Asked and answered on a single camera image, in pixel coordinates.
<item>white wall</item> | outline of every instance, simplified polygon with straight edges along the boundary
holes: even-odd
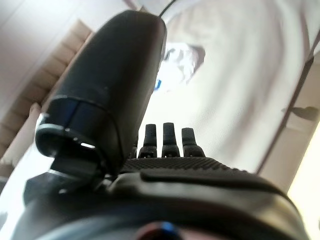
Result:
[[[294,104],[295,107],[315,107],[320,109],[320,53],[313,65]],[[291,113],[286,128],[283,129],[260,176],[268,179],[281,190],[287,192],[295,178],[309,141],[319,120],[310,121]]]
[[[77,19],[96,31],[127,8],[121,0],[0,1],[0,119]]]

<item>staircase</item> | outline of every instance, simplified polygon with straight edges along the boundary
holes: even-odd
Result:
[[[30,79],[10,111],[0,122],[0,158],[29,116],[33,103],[42,105],[93,32],[78,20]]]

